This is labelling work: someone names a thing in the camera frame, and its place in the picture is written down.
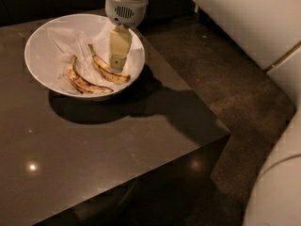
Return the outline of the white gripper with vent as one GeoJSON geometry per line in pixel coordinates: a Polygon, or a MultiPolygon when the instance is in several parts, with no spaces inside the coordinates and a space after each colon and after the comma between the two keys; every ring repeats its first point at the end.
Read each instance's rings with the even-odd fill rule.
{"type": "Polygon", "coordinates": [[[117,24],[110,31],[109,62],[110,67],[119,73],[123,71],[132,45],[133,36],[128,27],[142,23],[148,3],[149,0],[105,0],[107,17],[117,24]]]}

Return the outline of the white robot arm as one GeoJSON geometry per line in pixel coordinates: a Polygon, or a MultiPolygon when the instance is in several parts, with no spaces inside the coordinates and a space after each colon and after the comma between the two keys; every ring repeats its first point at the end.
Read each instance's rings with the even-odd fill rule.
{"type": "Polygon", "coordinates": [[[243,226],[301,226],[301,0],[192,1],[295,108],[253,186],[243,226]]]}

